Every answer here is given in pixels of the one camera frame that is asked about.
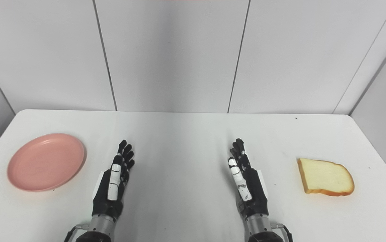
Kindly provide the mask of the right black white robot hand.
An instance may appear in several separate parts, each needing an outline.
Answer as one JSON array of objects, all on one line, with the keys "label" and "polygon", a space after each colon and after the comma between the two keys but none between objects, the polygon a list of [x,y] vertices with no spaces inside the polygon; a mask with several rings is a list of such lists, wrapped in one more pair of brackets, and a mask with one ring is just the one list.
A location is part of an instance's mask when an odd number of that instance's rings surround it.
[{"label": "right black white robot hand", "polygon": [[268,199],[264,193],[259,173],[251,166],[244,141],[237,138],[230,149],[228,166],[240,196],[240,214],[250,217],[255,214],[269,215]]}]

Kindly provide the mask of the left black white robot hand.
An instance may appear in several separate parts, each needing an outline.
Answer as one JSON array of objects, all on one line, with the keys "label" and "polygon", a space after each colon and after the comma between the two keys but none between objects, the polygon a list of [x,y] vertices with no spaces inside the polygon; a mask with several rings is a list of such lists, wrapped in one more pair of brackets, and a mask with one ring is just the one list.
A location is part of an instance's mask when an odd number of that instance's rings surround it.
[{"label": "left black white robot hand", "polygon": [[92,216],[107,215],[119,219],[124,207],[122,198],[130,179],[130,170],[134,166],[132,145],[126,140],[119,144],[111,167],[104,171],[99,187],[93,199]]}]

